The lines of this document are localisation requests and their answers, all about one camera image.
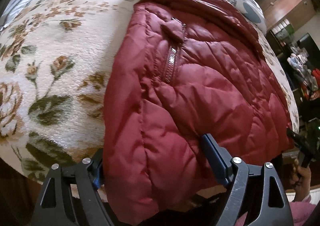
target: bed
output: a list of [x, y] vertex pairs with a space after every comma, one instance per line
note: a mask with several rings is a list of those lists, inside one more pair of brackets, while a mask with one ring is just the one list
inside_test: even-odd
[[[0, 34], [0, 157], [41, 183], [54, 163], [71, 165], [103, 147], [102, 103], [139, 0], [30, 0]], [[252, 24], [287, 100], [297, 106], [266, 41], [254, 0], [229, 0]]]

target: wall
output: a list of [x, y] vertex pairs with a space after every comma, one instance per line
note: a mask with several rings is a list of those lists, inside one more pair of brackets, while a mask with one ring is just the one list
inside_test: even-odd
[[310, 19], [306, 24], [299, 28], [294, 33], [294, 40], [297, 41], [302, 38], [306, 33], [309, 33], [318, 48], [320, 49], [320, 13], [316, 13], [312, 19]]

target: wooden cabinet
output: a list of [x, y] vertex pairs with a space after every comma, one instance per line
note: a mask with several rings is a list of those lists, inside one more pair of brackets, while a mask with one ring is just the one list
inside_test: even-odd
[[267, 30], [287, 18], [296, 31], [316, 14], [311, 0], [260, 0], [258, 3], [266, 19]]

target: pink clothing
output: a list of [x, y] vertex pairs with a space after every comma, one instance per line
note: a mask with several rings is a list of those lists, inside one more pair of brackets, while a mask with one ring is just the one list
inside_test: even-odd
[[[316, 205], [311, 204], [310, 201], [311, 201], [311, 197], [309, 197], [306, 201], [303, 201], [303, 202], [290, 203], [294, 226], [303, 226], [303, 224], [307, 221], [309, 216], [312, 214]], [[247, 213], [245, 213], [238, 219], [235, 226], [243, 226], [246, 217], [247, 217]]]

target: person's arm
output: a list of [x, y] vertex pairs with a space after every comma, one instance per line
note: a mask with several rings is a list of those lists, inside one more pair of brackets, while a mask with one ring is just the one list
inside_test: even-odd
[[293, 166], [293, 171], [291, 174], [290, 184], [294, 185], [297, 182], [294, 190], [296, 195], [294, 197], [294, 202], [302, 202], [309, 198], [310, 196], [310, 184], [311, 184], [311, 170], [309, 167], [303, 168], [299, 166], [298, 160], [296, 159]]

